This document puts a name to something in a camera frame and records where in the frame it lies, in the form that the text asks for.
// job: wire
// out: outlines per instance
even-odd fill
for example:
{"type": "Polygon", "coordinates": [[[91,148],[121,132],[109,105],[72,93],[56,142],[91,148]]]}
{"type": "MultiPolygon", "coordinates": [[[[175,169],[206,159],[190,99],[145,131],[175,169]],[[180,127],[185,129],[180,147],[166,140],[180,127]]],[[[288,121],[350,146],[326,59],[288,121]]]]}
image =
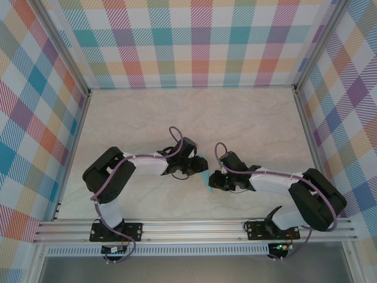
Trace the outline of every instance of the wire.
{"type": "Polygon", "coordinates": [[[243,190],[242,192],[234,192],[234,191],[230,190],[229,192],[231,192],[231,193],[244,193],[245,191],[247,191],[247,190],[243,190]]]}
{"type": "Polygon", "coordinates": [[[293,246],[293,235],[290,231],[287,231],[290,236],[290,245],[293,246]]]}
{"type": "Polygon", "coordinates": [[[172,154],[168,154],[168,155],[165,155],[165,156],[155,156],[155,155],[152,155],[152,154],[137,154],[137,155],[134,155],[134,156],[128,156],[128,157],[125,157],[123,158],[117,165],[116,167],[113,169],[113,171],[110,173],[109,177],[107,177],[106,181],[104,182],[104,184],[101,186],[101,188],[97,191],[97,193],[95,193],[94,195],[91,196],[90,200],[94,201],[94,206],[95,206],[95,210],[97,211],[97,214],[98,214],[98,217],[99,217],[99,220],[102,222],[102,224],[108,229],[110,230],[112,233],[115,233],[125,239],[128,239],[128,243],[130,243],[130,241],[133,243],[133,248],[132,250],[124,255],[121,259],[117,260],[117,261],[110,261],[108,258],[107,258],[107,254],[105,255],[105,259],[107,261],[107,264],[109,263],[112,263],[112,264],[117,264],[119,262],[122,262],[122,261],[125,261],[127,258],[129,258],[136,250],[136,242],[135,240],[130,237],[130,236],[127,236],[121,232],[118,232],[116,231],[115,229],[113,229],[112,227],[110,227],[109,224],[106,223],[106,221],[103,219],[102,217],[102,214],[100,212],[100,209],[98,207],[98,200],[97,200],[97,197],[104,191],[104,189],[107,187],[107,185],[109,184],[109,182],[111,181],[111,179],[114,177],[116,171],[119,169],[119,167],[124,163],[126,162],[127,160],[129,159],[133,159],[133,158],[141,158],[141,157],[152,157],[152,158],[156,158],[156,159],[167,159],[167,158],[170,158],[170,157],[173,157],[174,155],[178,154],[179,151],[182,149],[182,146],[183,146],[183,135],[182,135],[182,132],[177,128],[177,127],[174,127],[174,126],[171,126],[169,127],[169,132],[171,134],[171,136],[173,137],[173,139],[176,141],[176,142],[179,142],[177,140],[177,138],[174,136],[173,132],[171,131],[171,129],[175,129],[179,136],[180,136],[180,143],[179,143],[179,147],[178,149],[172,153],[172,154]]]}
{"type": "Polygon", "coordinates": [[[171,174],[174,178],[176,178],[176,179],[178,179],[178,180],[187,180],[190,176],[187,176],[186,178],[183,178],[183,179],[181,179],[181,178],[178,178],[178,177],[176,177],[173,173],[171,174]]]}
{"type": "Polygon", "coordinates": [[[250,220],[252,220],[252,221],[257,221],[257,219],[253,219],[253,218],[250,218],[249,220],[245,221],[245,222],[243,223],[243,229],[245,230],[245,232],[247,232],[246,224],[247,224],[248,221],[250,221],[250,220]]]}
{"type": "MultiPolygon", "coordinates": [[[[124,238],[122,238],[121,249],[123,249],[123,243],[124,243],[124,238]]],[[[128,239],[127,246],[125,246],[125,247],[128,248],[129,245],[130,245],[130,240],[128,239]]]]}
{"type": "Polygon", "coordinates": [[[97,219],[95,219],[95,220],[93,221],[93,223],[92,223],[92,226],[93,226],[93,224],[94,224],[94,222],[95,222],[95,221],[100,221],[100,220],[99,220],[98,218],[97,218],[97,219]]]}
{"type": "Polygon", "coordinates": [[[286,258],[286,259],[294,258],[294,257],[297,256],[299,253],[301,253],[301,252],[304,250],[304,248],[305,248],[307,242],[309,241],[310,236],[312,236],[312,232],[313,232],[313,228],[311,228],[311,229],[309,230],[309,234],[307,235],[307,237],[306,237],[304,243],[302,243],[301,247],[300,247],[297,251],[295,251],[295,252],[293,252],[292,254],[289,254],[288,256],[286,256],[285,258],[286,258]]]}

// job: metal extrusion bar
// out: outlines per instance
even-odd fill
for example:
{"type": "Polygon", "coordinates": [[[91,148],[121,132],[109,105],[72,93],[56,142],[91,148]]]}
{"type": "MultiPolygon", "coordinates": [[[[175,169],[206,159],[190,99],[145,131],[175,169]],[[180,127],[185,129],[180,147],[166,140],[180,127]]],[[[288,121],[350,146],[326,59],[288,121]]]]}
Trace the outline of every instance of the metal extrusion bar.
{"type": "Polygon", "coordinates": [[[323,169],[322,162],[320,161],[320,158],[318,155],[318,147],[316,145],[313,132],[310,130],[310,126],[308,122],[309,119],[306,115],[305,109],[303,108],[301,96],[294,95],[293,97],[295,98],[296,107],[300,115],[302,127],[304,129],[307,145],[309,146],[309,150],[310,150],[310,154],[312,155],[314,166],[315,168],[317,168],[318,171],[324,174],[325,171],[323,169]]]}
{"type": "Polygon", "coordinates": [[[35,283],[39,281],[45,257],[49,250],[48,246],[33,246],[30,262],[26,265],[26,273],[24,275],[24,283],[35,283]]]}
{"type": "Polygon", "coordinates": [[[64,44],[64,41],[59,34],[59,31],[56,29],[54,23],[49,17],[45,7],[43,6],[40,0],[28,0],[28,2],[31,8],[34,10],[35,14],[37,15],[42,26],[46,30],[48,37],[54,44],[59,55],[67,65],[80,90],[82,91],[82,93],[85,93],[86,96],[89,96],[90,88],[85,82],[84,77],[81,74],[81,71],[78,69],[76,62],[72,58],[71,53],[68,50],[68,47],[64,44]]]}
{"type": "Polygon", "coordinates": [[[312,55],[310,56],[304,69],[302,70],[301,76],[296,84],[296,88],[298,89],[298,92],[301,91],[302,87],[305,85],[305,83],[309,79],[320,56],[322,55],[322,52],[328,46],[328,43],[330,42],[332,35],[334,34],[337,26],[342,20],[351,2],[352,0],[338,0],[334,8],[334,11],[332,15],[330,16],[330,20],[328,24],[326,25],[325,30],[323,31],[322,36],[317,42],[312,55]]]}
{"type": "Polygon", "coordinates": [[[365,270],[366,266],[361,264],[360,243],[343,242],[342,245],[353,280],[357,283],[366,283],[367,280],[365,274],[367,274],[367,271],[365,270]]]}
{"type": "Polygon", "coordinates": [[[63,176],[63,179],[62,179],[62,182],[61,182],[61,186],[60,186],[60,189],[59,189],[59,195],[58,195],[57,199],[55,200],[57,202],[54,205],[55,206],[55,210],[52,211],[52,215],[50,215],[50,217],[49,217],[50,219],[54,219],[55,218],[55,214],[57,212],[58,206],[61,204],[60,201],[63,200],[65,188],[67,186],[68,178],[69,178],[70,173],[71,173],[71,169],[72,169],[73,161],[74,161],[74,158],[75,158],[75,154],[76,154],[78,142],[80,140],[82,128],[84,127],[85,118],[86,118],[87,113],[88,113],[90,100],[91,100],[91,96],[89,96],[89,97],[87,97],[85,99],[85,104],[84,104],[84,107],[82,108],[82,114],[81,114],[80,122],[78,123],[78,127],[77,127],[77,132],[76,132],[76,135],[75,135],[75,139],[73,141],[73,145],[72,145],[72,149],[71,149],[70,155],[68,156],[67,168],[66,168],[66,170],[64,172],[64,176],[63,176]]]}
{"type": "MultiPolygon", "coordinates": [[[[142,244],[216,244],[216,243],[275,243],[278,240],[248,241],[243,223],[247,219],[208,219],[208,220],[142,220],[142,244]]],[[[89,242],[93,220],[57,220],[41,222],[34,243],[37,245],[93,245],[89,242]]],[[[300,229],[303,242],[308,230],[300,229]]],[[[313,231],[311,242],[342,242],[357,240],[356,233],[348,218],[339,218],[338,227],[331,233],[313,231]]]]}

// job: white arm segment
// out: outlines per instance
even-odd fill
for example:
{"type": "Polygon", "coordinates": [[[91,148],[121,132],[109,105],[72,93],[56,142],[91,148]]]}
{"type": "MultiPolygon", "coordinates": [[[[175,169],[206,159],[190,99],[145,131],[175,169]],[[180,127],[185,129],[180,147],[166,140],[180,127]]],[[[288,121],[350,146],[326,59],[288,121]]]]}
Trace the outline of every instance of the white arm segment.
{"type": "MultiPolygon", "coordinates": [[[[132,156],[131,153],[124,153],[124,157],[132,156]]],[[[159,153],[153,153],[152,155],[161,156],[159,153]]],[[[133,176],[155,174],[161,175],[165,172],[168,163],[166,159],[156,159],[152,157],[139,157],[135,159],[129,159],[136,169],[133,176]]],[[[122,222],[123,217],[120,213],[118,198],[105,204],[98,204],[98,208],[105,222],[112,228],[116,227],[120,222],[122,222]]]]}
{"type": "MultiPolygon", "coordinates": [[[[257,172],[268,171],[266,168],[259,168],[257,172]]],[[[292,175],[302,177],[301,173],[294,173],[292,175]]],[[[258,191],[278,193],[291,198],[288,189],[297,182],[297,179],[274,175],[252,175],[250,183],[254,189],[258,191]]],[[[291,205],[283,205],[272,217],[272,221],[281,230],[287,230],[294,226],[307,225],[301,216],[297,206],[293,203],[291,205]]]]}

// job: aluminum frame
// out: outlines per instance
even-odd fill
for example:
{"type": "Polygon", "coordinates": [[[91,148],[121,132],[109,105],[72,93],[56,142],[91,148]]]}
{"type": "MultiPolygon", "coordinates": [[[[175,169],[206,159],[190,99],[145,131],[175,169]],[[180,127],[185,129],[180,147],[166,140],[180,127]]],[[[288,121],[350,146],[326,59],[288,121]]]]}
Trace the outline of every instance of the aluminum frame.
{"type": "MultiPolygon", "coordinates": [[[[297,110],[300,115],[302,127],[305,132],[306,140],[309,145],[309,150],[310,153],[312,154],[312,158],[315,164],[315,167],[321,172],[324,173],[324,169],[322,166],[322,163],[320,162],[320,157],[318,154],[318,147],[315,142],[315,138],[313,135],[313,132],[310,130],[310,125],[309,125],[309,118],[306,115],[304,105],[302,103],[301,95],[299,92],[299,89],[297,88],[296,90],[293,88],[292,89],[293,96],[295,98],[297,110]]],[[[347,263],[349,266],[349,269],[352,274],[352,278],[355,282],[360,282],[360,283],[366,283],[366,276],[365,276],[365,271],[362,267],[361,264],[361,249],[359,247],[359,243],[355,242],[349,242],[345,241],[342,242],[343,245],[343,250],[346,255],[347,263]]]]}
{"type": "Polygon", "coordinates": [[[56,29],[53,21],[49,17],[47,10],[41,3],[41,0],[28,0],[28,3],[30,7],[33,9],[34,13],[37,15],[44,29],[46,30],[48,37],[54,44],[59,55],[67,65],[67,68],[71,72],[80,90],[82,91],[82,93],[85,93],[86,96],[89,96],[90,88],[88,84],[85,82],[80,69],[78,68],[75,60],[73,59],[70,51],[68,50],[68,47],[64,44],[64,40],[60,36],[59,31],[56,29]]]}
{"type": "MultiPolygon", "coordinates": [[[[58,219],[53,222],[41,222],[34,243],[37,245],[80,244],[92,245],[89,242],[92,223],[95,219],[58,219]]],[[[281,240],[249,241],[243,224],[248,219],[126,219],[126,222],[142,222],[143,244],[214,244],[214,243],[276,243],[281,240]]],[[[300,228],[303,242],[308,230],[300,228]]],[[[313,231],[311,242],[343,242],[357,240],[356,232],[348,218],[339,218],[338,227],[331,233],[313,231]]]]}
{"type": "Polygon", "coordinates": [[[63,200],[64,192],[65,192],[65,189],[66,189],[67,183],[68,183],[68,178],[70,176],[73,161],[75,159],[75,154],[76,154],[78,142],[80,140],[82,128],[84,127],[85,118],[86,118],[87,113],[88,113],[90,101],[91,101],[91,93],[89,93],[89,96],[85,98],[84,107],[82,108],[82,114],[81,114],[81,117],[80,117],[80,122],[78,123],[77,132],[75,134],[75,139],[74,139],[73,144],[72,144],[72,150],[71,150],[70,155],[68,156],[67,168],[64,172],[62,183],[61,183],[60,189],[58,191],[58,197],[57,197],[57,199],[55,199],[55,202],[54,202],[55,210],[53,210],[51,212],[50,216],[49,216],[49,219],[51,219],[51,221],[56,219],[57,212],[59,211],[58,208],[61,204],[61,201],[63,200]]]}
{"type": "Polygon", "coordinates": [[[308,59],[306,65],[304,66],[304,69],[302,70],[301,76],[297,81],[296,88],[298,89],[298,92],[300,92],[302,87],[309,79],[320,56],[322,55],[325,48],[328,46],[328,43],[330,42],[332,35],[334,34],[336,28],[338,27],[351,2],[352,0],[338,0],[338,2],[336,3],[332,15],[330,16],[330,20],[325,26],[323,34],[321,35],[319,41],[314,47],[312,55],[308,59]]]}

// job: ventilated metal strip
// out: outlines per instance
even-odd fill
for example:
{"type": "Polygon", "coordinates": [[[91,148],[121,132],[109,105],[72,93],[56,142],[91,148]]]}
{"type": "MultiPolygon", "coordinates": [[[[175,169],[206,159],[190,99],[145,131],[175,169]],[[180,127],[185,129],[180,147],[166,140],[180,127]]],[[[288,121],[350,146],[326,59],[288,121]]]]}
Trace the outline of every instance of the ventilated metal strip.
{"type": "MultiPolygon", "coordinates": [[[[267,255],[268,244],[137,245],[133,256],[267,255]]],[[[103,256],[99,245],[53,245],[47,256],[103,256]]]]}

